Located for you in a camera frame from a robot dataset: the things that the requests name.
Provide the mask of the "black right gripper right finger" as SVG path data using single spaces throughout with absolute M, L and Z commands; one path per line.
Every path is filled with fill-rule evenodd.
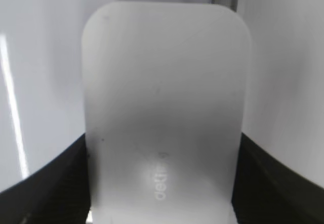
M 323 188 L 241 135 L 231 204 L 238 223 L 323 223 Z

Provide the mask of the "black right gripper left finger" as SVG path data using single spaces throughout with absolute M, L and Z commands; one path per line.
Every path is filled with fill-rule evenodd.
M 86 223 L 88 152 L 81 135 L 54 160 L 1 192 L 1 223 Z

